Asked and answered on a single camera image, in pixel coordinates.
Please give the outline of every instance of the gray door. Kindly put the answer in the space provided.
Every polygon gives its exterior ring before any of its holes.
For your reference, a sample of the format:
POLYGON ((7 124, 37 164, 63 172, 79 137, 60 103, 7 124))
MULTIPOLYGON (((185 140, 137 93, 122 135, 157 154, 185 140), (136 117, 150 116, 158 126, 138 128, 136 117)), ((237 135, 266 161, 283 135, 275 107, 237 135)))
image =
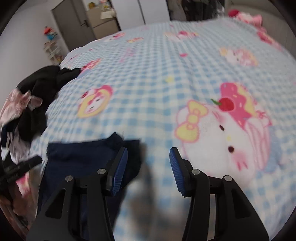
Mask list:
POLYGON ((96 40, 81 0, 63 0, 52 13, 70 51, 96 40))

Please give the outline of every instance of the blue checkered blanket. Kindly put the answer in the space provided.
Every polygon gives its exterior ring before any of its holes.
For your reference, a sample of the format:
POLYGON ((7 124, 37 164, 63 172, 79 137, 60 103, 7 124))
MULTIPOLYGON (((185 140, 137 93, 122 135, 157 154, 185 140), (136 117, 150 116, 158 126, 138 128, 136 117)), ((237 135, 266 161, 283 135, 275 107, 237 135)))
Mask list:
POLYGON ((270 238, 287 221, 296 205, 296 61, 266 33, 230 18, 160 23, 75 49, 61 67, 82 72, 61 89, 32 143, 43 158, 31 172, 35 193, 49 142, 115 131, 141 139, 144 156, 116 240, 181 240, 190 200, 176 187, 173 146, 206 174, 231 175, 270 238))

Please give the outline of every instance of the navy blue cloth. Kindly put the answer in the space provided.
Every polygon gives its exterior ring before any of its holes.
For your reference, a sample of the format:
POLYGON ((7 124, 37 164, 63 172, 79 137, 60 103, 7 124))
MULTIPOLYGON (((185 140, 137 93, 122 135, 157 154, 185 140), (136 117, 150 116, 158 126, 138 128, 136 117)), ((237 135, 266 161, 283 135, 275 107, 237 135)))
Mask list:
MULTIPOLYGON (((124 197, 122 189, 137 176, 141 167, 140 141, 125 141, 115 132, 109 138, 98 141, 48 145, 48 162, 39 187, 37 213, 66 176, 85 177, 100 168, 105 168, 107 162, 115 158, 122 146, 128 150, 128 161, 121 191, 115 197, 106 197, 110 222, 113 226, 124 197)), ((86 199, 83 197, 81 206, 83 238, 88 239, 86 199)))

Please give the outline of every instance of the yellow bow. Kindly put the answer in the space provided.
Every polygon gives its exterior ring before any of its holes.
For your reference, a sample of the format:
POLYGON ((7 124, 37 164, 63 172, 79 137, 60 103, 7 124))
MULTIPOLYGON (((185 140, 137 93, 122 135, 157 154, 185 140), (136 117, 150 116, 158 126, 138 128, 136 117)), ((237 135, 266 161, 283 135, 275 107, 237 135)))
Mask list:
POLYGON ((195 142, 199 137, 199 128, 197 126, 199 119, 207 114, 207 108, 194 101, 190 100, 187 103, 188 115, 186 121, 181 123, 176 131, 175 135, 183 142, 195 142))

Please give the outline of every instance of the pink stuffed toy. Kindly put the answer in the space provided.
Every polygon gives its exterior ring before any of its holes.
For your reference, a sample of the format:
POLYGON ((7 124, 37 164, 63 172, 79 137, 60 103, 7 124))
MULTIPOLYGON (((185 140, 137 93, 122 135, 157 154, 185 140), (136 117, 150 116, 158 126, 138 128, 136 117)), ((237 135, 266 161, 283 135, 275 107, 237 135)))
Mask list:
POLYGON ((247 24, 251 24, 256 28, 259 28, 261 31, 266 32, 265 28, 262 27, 262 16, 260 14, 252 16, 249 13, 240 12, 237 9, 232 9, 228 12, 228 16, 231 18, 236 18, 237 20, 240 20, 247 24))

